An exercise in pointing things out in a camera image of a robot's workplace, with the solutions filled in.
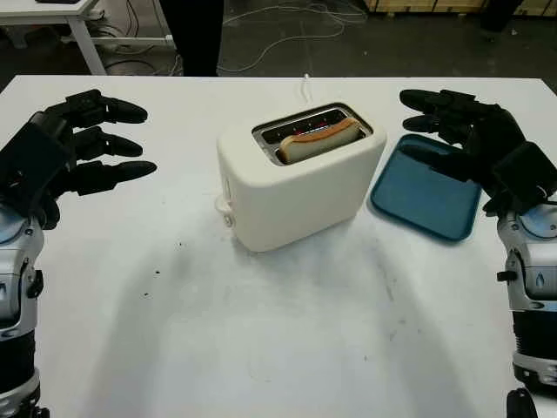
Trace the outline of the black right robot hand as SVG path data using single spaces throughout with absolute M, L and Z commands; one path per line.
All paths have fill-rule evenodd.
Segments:
M 400 102 L 420 115 L 403 121 L 408 131 L 436 133 L 449 144 L 440 154 L 420 145 L 404 145 L 401 151 L 431 170 L 461 182 L 481 186 L 490 200 L 483 210 L 502 216 L 512 210 L 510 192 L 493 174 L 493 168 L 526 142 L 513 115 L 497 104 L 482 104 L 474 95 L 457 91 L 406 89 Z

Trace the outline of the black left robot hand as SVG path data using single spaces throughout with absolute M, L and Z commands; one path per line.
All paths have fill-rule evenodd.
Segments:
M 36 112 L 30 123 L 43 135 L 30 212 L 41 227 L 52 230 L 60 220 L 57 199 L 66 192 L 80 196 L 108 192 L 126 181 L 156 171 L 139 161 L 141 145 L 103 131 L 102 123 L 142 124 L 147 111 L 130 102 L 104 96 L 99 90 L 68 96 L 62 103 Z

